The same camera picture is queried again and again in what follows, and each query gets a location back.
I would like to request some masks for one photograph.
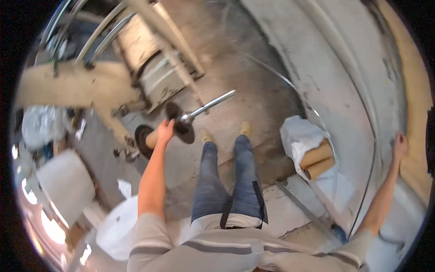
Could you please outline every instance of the leg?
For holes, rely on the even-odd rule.
[[[254,190],[253,182],[258,184],[261,192],[261,185],[255,171],[254,153],[249,138],[239,135],[234,147],[236,157],[236,186],[234,188],[233,213],[249,215],[261,219],[260,205]],[[264,208],[264,222],[268,222],[266,207]]]
[[[204,215],[223,212],[231,196],[228,194],[218,174],[218,149],[208,141],[202,150],[199,179],[196,184],[192,222]]]

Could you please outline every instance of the left hand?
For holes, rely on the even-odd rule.
[[[167,144],[174,136],[175,120],[167,121],[164,119],[157,127],[157,143]]]
[[[406,155],[407,150],[408,145],[406,143],[406,137],[402,133],[397,133],[393,146],[393,160],[400,163],[402,158]]]

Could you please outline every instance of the shoe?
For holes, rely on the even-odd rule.
[[[242,135],[242,134],[248,138],[251,137],[252,130],[251,130],[251,124],[249,122],[243,122],[240,125],[239,135]]]
[[[213,138],[211,137],[211,135],[206,131],[206,130],[201,130],[200,131],[200,137],[201,137],[201,142],[203,143],[203,144],[205,144],[206,142],[212,142],[212,143],[214,143],[213,142]]]

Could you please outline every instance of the striped sleeve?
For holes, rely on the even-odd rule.
[[[153,259],[174,248],[166,230],[165,222],[158,216],[141,214],[131,233],[132,250],[127,271],[141,271]]]
[[[365,261],[365,256],[373,238],[374,236],[369,230],[364,230],[352,237],[347,244],[331,252],[330,255],[340,257],[340,259],[354,259],[361,266]]]

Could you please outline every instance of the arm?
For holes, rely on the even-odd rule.
[[[406,150],[407,144],[405,136],[397,133],[393,147],[393,160],[387,178],[376,193],[367,214],[355,234],[362,232],[365,229],[368,229],[373,235],[378,234],[381,226],[384,224],[388,211],[390,210],[399,173],[400,161],[406,154]]]
[[[174,135],[174,120],[163,120],[157,128],[157,145],[142,175],[137,197],[137,215],[152,213],[164,221],[166,185],[164,179],[165,151]]]

